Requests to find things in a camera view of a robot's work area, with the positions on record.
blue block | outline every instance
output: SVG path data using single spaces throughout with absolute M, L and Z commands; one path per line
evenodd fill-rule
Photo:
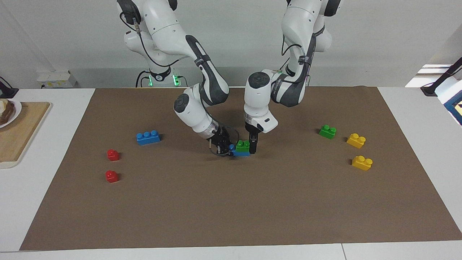
M 236 148 L 234 147 L 234 144 L 230 144 L 230 151 L 236 157 L 248 157 L 248 156 L 250 156 L 250 152 L 236 152 Z
M 160 142 L 159 133 L 156 130 L 145 132 L 144 134 L 139 133 L 136 135 L 136 141 L 139 145 Z

plate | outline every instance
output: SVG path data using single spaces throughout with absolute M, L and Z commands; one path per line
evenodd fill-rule
M 13 122 L 19 116 L 19 113 L 21 112 L 21 109 L 23 108 L 23 106 L 21 105 L 21 102 L 19 102 L 17 100 L 14 100 L 14 99 L 8 99 L 8 100 L 11 103 L 13 103 L 14 112 L 13 112 L 13 115 L 8 120 L 8 122 L 6 122 L 4 124 L 0 124 L 0 128 L 5 127 L 5 126 L 9 125 L 11 122 Z

green block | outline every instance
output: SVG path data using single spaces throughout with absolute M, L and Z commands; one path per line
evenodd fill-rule
M 236 146 L 236 152 L 247 153 L 250 150 L 250 142 L 239 140 Z
M 319 135 L 325 138 L 332 139 L 334 138 L 335 134 L 337 133 L 337 129 L 334 127 L 330 127 L 328 125 L 323 125 L 321 131 L 319 131 Z

black cable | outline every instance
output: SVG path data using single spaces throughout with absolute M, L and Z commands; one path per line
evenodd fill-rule
M 129 24 L 127 24 L 127 23 L 122 19 L 122 15 L 123 15 L 123 12 L 119 14 L 120 20 L 121 20 L 126 26 L 128 26 L 128 28 L 132 29 L 133 31 L 136 31 L 133 27 L 131 27 Z
M 179 78 L 179 79 L 184 79 L 184 81 L 186 82 L 186 87 L 189 87 L 189 85 L 188 85 L 188 80 L 187 80 L 185 77 L 183 77 L 183 76 L 178 76 L 178 78 Z
M 286 62 L 279 68 L 279 70 L 282 70 L 282 68 L 289 62 L 289 60 L 290 60 L 290 57 L 287 58 Z
M 145 51 L 146 55 L 147 55 L 148 58 L 149 58 L 154 64 L 156 64 L 157 66 L 159 66 L 159 67 L 164 67 L 164 68 L 169 68 L 169 67 L 172 66 L 173 64 L 175 64 L 175 63 L 177 63 L 177 62 L 180 61 L 180 60 L 178 59 L 178 60 L 176 60 L 176 61 L 170 63 L 169 65 L 160 65 L 159 63 L 155 62 L 155 60 L 153 60 L 153 59 L 151 58 L 151 56 L 149 55 L 149 53 L 147 53 L 146 47 L 144 46 L 143 37 L 141 37 L 141 32 L 138 32 L 138 36 L 140 37 L 141 45 L 143 46 L 143 50 Z
M 290 45 L 289 47 L 287 47 L 287 49 L 283 52 L 282 50 L 284 49 L 284 40 L 285 40 L 285 39 L 286 39 L 286 37 L 283 36 L 283 37 L 282 37 L 282 45 L 281 45 L 281 56 L 284 56 L 284 55 L 287 53 L 287 51 L 288 51 L 290 48 L 292 48 L 292 47 L 297 46 L 297 47 L 303 48 L 300 44 L 292 44 L 292 45 Z
M 138 82 L 140 81 L 140 78 L 144 73 L 149 73 L 149 70 L 143 70 L 140 72 L 140 74 L 138 74 L 138 77 L 136 78 L 135 87 L 138 87 Z
M 140 81 L 141 87 L 143 87 L 143 80 L 148 80 L 148 79 L 149 79 L 149 77 L 144 77 L 144 78 L 141 79 L 141 81 Z
M 10 88 L 13 88 L 10 83 L 8 83 L 8 81 L 6 81 L 3 77 L 0 77 L 1 80 L 3 80 L 8 86 L 10 86 Z
M 304 77 L 303 79 L 299 80 L 299 81 L 288 81 L 288 80 L 282 80 L 282 82 L 285 82 L 285 83 L 291 83 L 291 84 L 300 84 L 302 83 L 303 81 L 306 81 L 306 77 Z
M 284 52 L 281 52 L 281 56 L 286 55 L 287 51 L 288 51 L 290 48 L 295 47 L 295 46 L 300 47 L 300 48 L 302 47 L 302 46 L 300 46 L 299 44 L 292 44 L 292 45 L 290 45 L 289 47 L 287 47 L 287 49 L 286 49 Z

wooden cutting board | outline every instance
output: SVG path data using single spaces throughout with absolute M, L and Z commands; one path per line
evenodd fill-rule
M 16 166 L 51 107 L 49 102 L 21 102 L 19 116 L 0 128 L 0 169 Z

